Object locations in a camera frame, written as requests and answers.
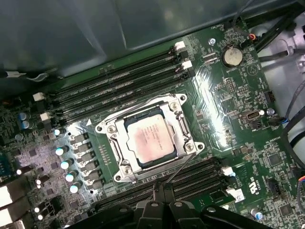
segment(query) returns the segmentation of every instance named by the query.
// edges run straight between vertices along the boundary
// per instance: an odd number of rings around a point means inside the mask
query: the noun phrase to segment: white slot latch
[[[40,101],[40,100],[44,100],[46,97],[44,96],[44,93],[42,92],[38,92],[36,94],[33,95],[34,101]]]
[[[40,118],[42,121],[47,121],[52,118],[51,114],[49,112],[43,113],[40,115]]]

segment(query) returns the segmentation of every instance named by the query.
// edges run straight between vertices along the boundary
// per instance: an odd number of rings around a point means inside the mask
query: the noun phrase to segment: ram slot
[[[69,93],[69,92],[75,91],[77,89],[83,88],[88,84],[97,83],[100,80],[103,80],[103,77],[108,76],[110,74],[111,75],[114,75],[114,74],[118,75],[118,74],[122,74],[122,73],[129,72],[129,71],[132,71],[132,70],[136,70],[138,68],[141,68],[143,66],[147,66],[147,65],[152,64],[154,62],[157,62],[159,60],[174,56],[175,54],[176,54],[176,52],[171,48],[168,51],[164,51],[164,52],[159,53],[157,55],[150,56],[148,58],[142,59],[141,61],[138,61],[138,62],[135,62],[135,63],[132,63],[132,64],[128,64],[126,66],[123,66],[121,68],[117,68],[117,69],[114,69],[114,70],[109,70],[107,72],[99,74],[98,76],[95,76],[94,78],[82,81],[80,83],[76,83],[76,84],[74,84],[72,86],[69,86],[67,88],[62,88],[62,89],[60,89],[56,92],[53,92],[53,94],[55,94],[56,96],[61,96],[61,95],[64,95],[65,93]]]

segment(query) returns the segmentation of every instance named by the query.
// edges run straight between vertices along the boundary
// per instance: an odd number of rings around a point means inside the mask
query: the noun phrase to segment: capacitor
[[[66,130],[65,130],[65,129],[55,129],[55,130],[54,130],[55,136],[61,136],[61,135],[63,135],[64,133],[66,133]]]
[[[78,175],[77,171],[71,171],[66,175],[66,181],[72,182],[77,177],[77,175]]]
[[[42,210],[42,212],[37,216],[39,220],[43,220],[47,215],[49,214],[49,211],[47,208]]]
[[[68,146],[61,146],[61,147],[58,147],[55,150],[55,153],[56,153],[56,155],[61,156],[61,155],[63,155],[64,153],[66,153],[68,151],[69,151],[69,147]]]
[[[23,129],[32,129],[34,127],[34,123],[32,121],[23,121],[21,123],[21,127]]]
[[[71,185],[71,187],[70,187],[70,192],[73,194],[77,193],[78,190],[81,188],[81,186],[82,186],[81,181],[77,181],[77,182],[73,183],[73,185]]]
[[[31,118],[30,116],[31,116],[30,114],[25,113],[25,112],[21,112],[21,113],[18,114],[18,118],[21,121],[24,121],[26,119],[30,119]]]
[[[72,226],[73,224],[74,224],[74,221],[69,220],[69,221],[66,223],[66,225],[63,226],[63,228],[68,228],[68,227]]]
[[[46,202],[41,202],[36,208],[34,208],[34,211],[36,213],[39,213],[41,210],[43,210],[46,207]]]
[[[227,68],[234,68],[243,61],[243,53],[239,48],[228,45],[221,55],[221,60],[223,65]]]
[[[268,108],[266,113],[268,116],[273,116],[275,114],[275,110],[273,108]]]
[[[30,166],[25,166],[25,167],[21,167],[19,169],[17,169],[16,173],[17,175],[21,175],[27,172],[30,172],[32,170],[32,168]]]
[[[47,180],[49,180],[49,176],[48,175],[43,175],[42,177],[36,179],[35,183],[37,185],[41,185],[43,184],[44,182],[46,182]]]
[[[262,212],[260,212],[257,208],[251,209],[250,213],[257,220],[261,220],[263,218]]]
[[[16,134],[15,135],[15,140],[21,142],[23,140],[23,135],[21,134]]]
[[[62,169],[67,169],[69,168],[72,164],[74,163],[74,160],[72,158],[69,158],[63,162],[61,162],[61,168]]]

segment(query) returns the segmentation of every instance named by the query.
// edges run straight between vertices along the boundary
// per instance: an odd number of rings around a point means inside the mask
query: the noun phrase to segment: integrated circuit
[[[280,207],[280,212],[281,212],[281,215],[284,217],[284,216],[291,215],[293,213],[293,210],[292,210],[292,207],[290,206],[290,204],[287,204],[287,205]]]
[[[273,155],[269,156],[268,158],[269,158],[269,162],[270,162],[271,166],[276,166],[282,162],[279,154],[273,154]]]

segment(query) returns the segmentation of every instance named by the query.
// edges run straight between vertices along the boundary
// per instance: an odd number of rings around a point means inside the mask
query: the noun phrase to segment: black connector
[[[265,98],[267,100],[267,103],[274,103],[275,102],[275,96],[272,91],[264,92]]]

